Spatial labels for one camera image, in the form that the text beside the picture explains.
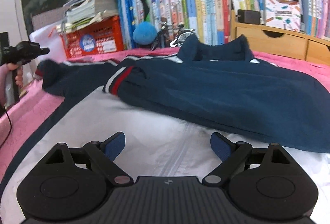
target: box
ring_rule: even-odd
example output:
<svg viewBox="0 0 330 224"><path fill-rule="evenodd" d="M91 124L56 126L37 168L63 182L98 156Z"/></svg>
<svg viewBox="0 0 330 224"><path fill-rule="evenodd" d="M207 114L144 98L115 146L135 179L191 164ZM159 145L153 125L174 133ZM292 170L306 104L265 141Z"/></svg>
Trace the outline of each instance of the box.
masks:
<svg viewBox="0 0 330 224"><path fill-rule="evenodd" d="M300 32L300 9L295 0L265 0L265 25Z"/></svg>

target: drawer handle cutout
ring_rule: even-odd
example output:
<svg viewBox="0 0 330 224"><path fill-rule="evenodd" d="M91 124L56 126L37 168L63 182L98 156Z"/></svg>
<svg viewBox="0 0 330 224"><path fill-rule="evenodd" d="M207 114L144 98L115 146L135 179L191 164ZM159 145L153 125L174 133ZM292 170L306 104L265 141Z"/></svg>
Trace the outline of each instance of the drawer handle cutout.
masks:
<svg viewBox="0 0 330 224"><path fill-rule="evenodd" d="M274 32L274 31L264 31L263 32L271 38L280 38L284 35L284 33Z"/></svg>

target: black cable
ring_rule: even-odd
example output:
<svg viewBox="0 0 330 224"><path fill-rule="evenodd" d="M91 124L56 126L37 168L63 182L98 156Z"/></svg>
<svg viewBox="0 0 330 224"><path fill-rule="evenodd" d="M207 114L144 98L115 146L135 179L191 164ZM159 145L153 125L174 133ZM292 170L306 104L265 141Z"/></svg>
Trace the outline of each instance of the black cable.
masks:
<svg viewBox="0 0 330 224"><path fill-rule="evenodd" d="M8 112L7 112L7 110L6 110L5 107L3 107L3 108L4 108L4 110L5 110L6 114L7 114L7 117L8 117L9 124L10 124L10 129L9 129L9 132L8 132L8 134L7 134L6 138L5 138L5 140L4 140L3 143L1 144L0 148L1 148L1 147L3 146L3 144L7 141L7 139L8 139L8 137L9 137L10 133L12 132L12 128L13 128L12 121L11 121L10 118L9 118Z"/></svg>

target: red basket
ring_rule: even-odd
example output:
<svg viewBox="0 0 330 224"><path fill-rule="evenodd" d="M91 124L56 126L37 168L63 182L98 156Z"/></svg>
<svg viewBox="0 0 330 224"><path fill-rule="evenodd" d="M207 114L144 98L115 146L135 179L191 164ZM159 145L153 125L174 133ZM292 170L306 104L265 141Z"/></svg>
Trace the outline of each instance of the red basket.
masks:
<svg viewBox="0 0 330 224"><path fill-rule="evenodd" d="M62 34L61 37L68 59L124 50L119 16L110 17L72 33Z"/></svg>

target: pink bedsheet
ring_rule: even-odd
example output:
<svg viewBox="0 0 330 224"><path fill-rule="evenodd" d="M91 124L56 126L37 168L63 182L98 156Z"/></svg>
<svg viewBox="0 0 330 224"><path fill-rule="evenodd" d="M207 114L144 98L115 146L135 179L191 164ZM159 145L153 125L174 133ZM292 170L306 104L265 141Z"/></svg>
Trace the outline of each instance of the pink bedsheet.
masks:
<svg viewBox="0 0 330 224"><path fill-rule="evenodd" d="M93 57L83 57L70 59L73 61L106 61L115 59L121 61L127 55L170 55L178 51L178 48L158 49L150 52L146 49L135 49L111 54L95 55ZM255 57L275 63L276 65L295 71L307 73L330 91L330 66L313 64L302 60L296 60L277 55L254 52ZM37 130L37 128L47 119L55 109L63 102L64 98L50 95L41 89L42 82L34 81L26 96L9 110L9 116L13 123L13 130L7 141L0 148L0 181L9 166L11 160L24 144L24 142ZM9 131L9 122L6 115L0 119L1 139L4 139Z"/></svg>

